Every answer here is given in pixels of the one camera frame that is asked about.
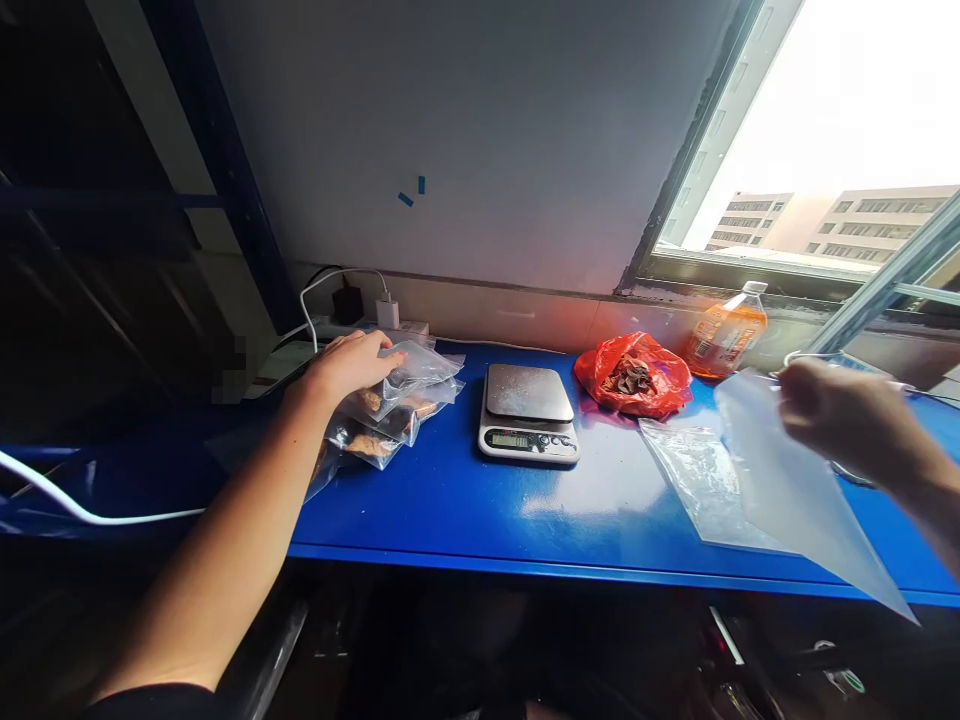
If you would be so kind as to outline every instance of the digital kitchen scale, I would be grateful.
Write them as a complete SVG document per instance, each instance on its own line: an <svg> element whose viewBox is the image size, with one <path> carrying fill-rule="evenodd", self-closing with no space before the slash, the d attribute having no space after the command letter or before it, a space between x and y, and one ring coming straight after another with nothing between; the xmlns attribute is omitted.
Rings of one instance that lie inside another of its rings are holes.
<svg viewBox="0 0 960 720"><path fill-rule="evenodd" d="M560 375L546 368L488 367L477 444L493 457L577 462L573 408Z"/></svg>

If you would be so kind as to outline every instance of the hand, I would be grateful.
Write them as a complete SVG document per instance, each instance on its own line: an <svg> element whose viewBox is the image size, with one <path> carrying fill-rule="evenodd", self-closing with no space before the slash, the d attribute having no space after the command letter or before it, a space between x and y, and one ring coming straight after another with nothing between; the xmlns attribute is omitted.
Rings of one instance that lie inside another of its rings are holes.
<svg viewBox="0 0 960 720"><path fill-rule="evenodd" d="M883 377L799 358L778 378L787 434L851 472L896 489L952 467Z"/></svg>
<svg viewBox="0 0 960 720"><path fill-rule="evenodd" d="M396 352L381 358L380 348L391 348L393 343L381 330L369 335L355 330L346 337L338 337L323 349L291 390L322 397L338 405L356 390L376 385L390 371L407 359L406 353Z"/></svg>

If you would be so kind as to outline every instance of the blue desk surface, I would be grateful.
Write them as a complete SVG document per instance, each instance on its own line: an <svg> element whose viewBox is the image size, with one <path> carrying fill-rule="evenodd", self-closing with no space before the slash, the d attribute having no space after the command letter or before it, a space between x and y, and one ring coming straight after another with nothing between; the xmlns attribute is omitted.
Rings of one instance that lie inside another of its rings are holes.
<svg viewBox="0 0 960 720"><path fill-rule="evenodd" d="M457 403L424 424L416 445L402 449L387 470L345 471L304 505L291 556L863 597L805 558L701 543L634 421L597 406L573 377L572 356L481 345L441 349L467 354L458 376L467 385ZM575 467L518 466L478 450L483 377L492 362L560 373L578 410L582 459ZM712 388L696 381L693 392L693 402L669 423L719 429ZM913 405L957 459L958 411L928 399ZM96 485L78 480L70 490L105 515L202 506L225 480L203 439L248 422L251 412L264 406L208 409L100 449ZM907 600L960 607L960 588L912 522L880 492L842 485ZM0 531L107 540L164 532L161 525L89 528L51 509L41 497L26 508L0 506Z"/></svg>

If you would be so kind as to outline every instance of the building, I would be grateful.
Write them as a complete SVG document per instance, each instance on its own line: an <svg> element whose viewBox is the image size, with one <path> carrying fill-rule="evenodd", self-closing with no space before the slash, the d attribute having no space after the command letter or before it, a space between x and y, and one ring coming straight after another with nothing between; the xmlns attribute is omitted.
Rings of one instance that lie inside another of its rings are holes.
<svg viewBox="0 0 960 720"><path fill-rule="evenodd" d="M792 253L799 262L813 255L876 267L957 190L960 185L847 190L837 198L738 192L705 249L762 248Z"/></svg>
<svg viewBox="0 0 960 720"><path fill-rule="evenodd" d="M873 265L890 259L960 185L848 190L837 198L802 250Z"/></svg>
<svg viewBox="0 0 960 720"><path fill-rule="evenodd" d="M817 221L832 205L830 198L794 193L736 193L710 236L706 250L761 247L802 252Z"/></svg>

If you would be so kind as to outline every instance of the white wall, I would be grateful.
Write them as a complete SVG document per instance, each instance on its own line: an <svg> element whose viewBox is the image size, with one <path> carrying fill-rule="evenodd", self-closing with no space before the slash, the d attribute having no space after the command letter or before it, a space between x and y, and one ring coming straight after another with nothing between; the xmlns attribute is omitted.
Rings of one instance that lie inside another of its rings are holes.
<svg viewBox="0 0 960 720"><path fill-rule="evenodd" d="M288 260L594 293L733 4L197 0Z"/></svg>

